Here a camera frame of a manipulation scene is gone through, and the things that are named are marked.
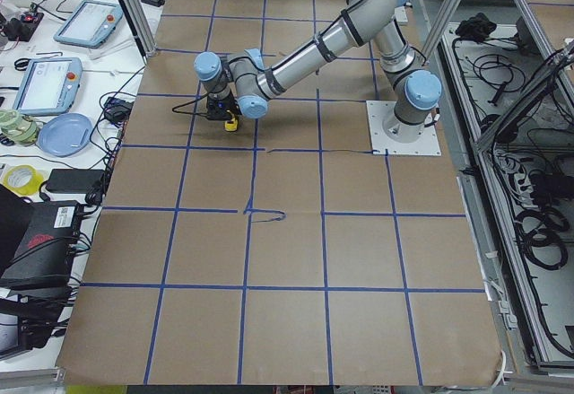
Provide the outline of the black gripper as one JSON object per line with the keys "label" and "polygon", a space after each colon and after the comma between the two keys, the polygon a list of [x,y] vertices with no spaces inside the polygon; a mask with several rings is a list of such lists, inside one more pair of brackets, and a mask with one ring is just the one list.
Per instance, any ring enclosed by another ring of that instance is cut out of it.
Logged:
{"label": "black gripper", "polygon": [[238,104],[232,92],[224,98],[209,96],[206,103],[206,117],[208,120],[229,121],[238,115]]}

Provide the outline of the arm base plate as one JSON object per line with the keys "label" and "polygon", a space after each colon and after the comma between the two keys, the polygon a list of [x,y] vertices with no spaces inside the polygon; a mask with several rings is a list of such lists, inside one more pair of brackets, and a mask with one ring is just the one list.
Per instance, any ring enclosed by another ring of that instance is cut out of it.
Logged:
{"label": "arm base plate", "polygon": [[394,101],[366,101],[371,151],[375,155],[441,156],[431,114],[420,125],[395,117]]}

